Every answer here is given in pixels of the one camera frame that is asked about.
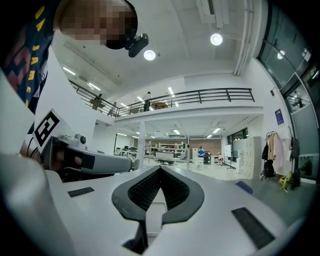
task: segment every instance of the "dark blue t-shirt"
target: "dark blue t-shirt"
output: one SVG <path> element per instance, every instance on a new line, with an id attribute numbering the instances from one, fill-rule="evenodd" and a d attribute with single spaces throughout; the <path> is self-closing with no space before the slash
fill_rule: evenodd
<path id="1" fill-rule="evenodd" d="M 2 69 L 21 100 L 35 113 L 46 77 L 46 65 L 54 31 L 53 22 L 61 0 L 44 0 L 16 33 Z"/>

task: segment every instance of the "glass panel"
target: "glass panel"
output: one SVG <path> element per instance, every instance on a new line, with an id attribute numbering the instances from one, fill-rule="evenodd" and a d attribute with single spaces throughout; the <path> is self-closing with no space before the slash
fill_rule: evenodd
<path id="1" fill-rule="evenodd" d="M 300 84 L 290 95 L 286 98 L 289 102 L 292 112 L 303 108 L 310 104 L 310 99 L 302 84 Z"/>
<path id="2" fill-rule="evenodd" d="M 272 6 L 272 18 L 267 41 L 285 56 L 298 69 L 304 60 L 304 49 L 308 45 L 292 20 L 276 5 Z"/>
<path id="3" fill-rule="evenodd" d="M 294 69 L 290 63 L 282 57 L 271 45 L 265 43 L 260 59 L 267 66 L 280 84 L 280 88 L 293 76 Z"/>

